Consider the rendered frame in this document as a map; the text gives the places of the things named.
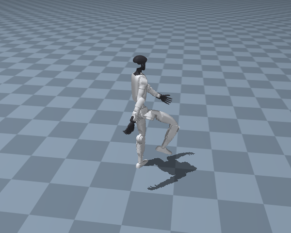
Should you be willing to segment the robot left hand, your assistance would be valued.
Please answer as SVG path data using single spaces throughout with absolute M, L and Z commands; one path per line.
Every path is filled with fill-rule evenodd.
M 158 93 L 159 94 L 159 93 Z M 163 102 L 165 102 L 166 104 L 168 104 L 168 103 L 170 103 L 169 101 L 171 101 L 171 100 L 169 100 L 169 99 L 172 99 L 172 98 L 169 98 L 169 97 L 167 97 L 167 96 L 170 96 L 170 95 L 162 95 L 162 94 L 160 94 L 161 96 L 160 96 L 160 98 L 158 98 L 158 97 L 156 97 L 156 98 L 158 98 L 158 99 L 161 99 Z M 168 99 L 167 99 L 168 98 Z M 167 101 L 168 100 L 168 101 Z M 168 102 L 168 103 L 167 103 Z

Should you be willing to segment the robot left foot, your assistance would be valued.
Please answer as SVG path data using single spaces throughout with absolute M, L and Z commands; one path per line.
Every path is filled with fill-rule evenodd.
M 142 166 L 145 165 L 147 162 L 148 162 L 148 160 L 145 159 L 145 160 L 143 160 L 143 162 L 142 162 L 141 164 L 140 164 L 140 162 L 137 163 L 137 164 L 136 164 L 136 168 L 140 168 L 140 167 L 142 167 Z

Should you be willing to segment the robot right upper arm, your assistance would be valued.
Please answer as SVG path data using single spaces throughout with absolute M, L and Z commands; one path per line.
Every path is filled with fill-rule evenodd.
M 148 83 L 148 81 L 147 81 L 146 78 L 140 77 L 137 101 L 138 101 L 139 98 L 142 98 L 143 94 L 145 93 L 145 89 L 146 89 L 147 83 Z

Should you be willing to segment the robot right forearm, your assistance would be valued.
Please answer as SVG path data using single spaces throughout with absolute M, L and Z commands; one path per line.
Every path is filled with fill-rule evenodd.
M 137 117 L 139 116 L 139 112 L 142 108 L 144 101 L 145 100 L 143 98 L 139 98 L 138 101 L 136 102 L 134 111 L 132 113 L 132 116 L 134 116 L 133 121 L 137 120 Z

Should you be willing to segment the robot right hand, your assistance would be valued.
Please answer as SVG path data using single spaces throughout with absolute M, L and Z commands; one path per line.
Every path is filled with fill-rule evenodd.
M 133 118 L 134 118 L 134 116 L 131 117 L 130 124 L 128 125 L 126 130 L 123 131 L 125 134 L 131 134 L 131 132 L 134 131 L 134 126 L 135 126 L 134 123 L 136 123 L 136 121 L 133 121 Z

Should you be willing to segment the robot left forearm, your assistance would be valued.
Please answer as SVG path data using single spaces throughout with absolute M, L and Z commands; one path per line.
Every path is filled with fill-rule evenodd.
M 150 93 L 152 96 L 155 96 L 155 97 L 158 97 L 158 98 L 160 98 L 160 96 L 161 96 L 160 94 L 158 94 L 157 92 L 155 92 L 155 90 L 153 90 L 152 87 L 150 87 L 150 89 L 147 90 L 147 92 Z

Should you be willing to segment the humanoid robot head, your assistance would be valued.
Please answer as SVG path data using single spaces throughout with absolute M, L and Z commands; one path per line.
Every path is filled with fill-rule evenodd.
M 142 70 L 145 70 L 146 61 L 147 61 L 147 58 L 142 55 L 137 55 L 133 58 L 133 62 L 139 65 L 141 64 L 141 67 L 136 69 L 134 75 L 140 75 L 140 72 L 142 72 Z

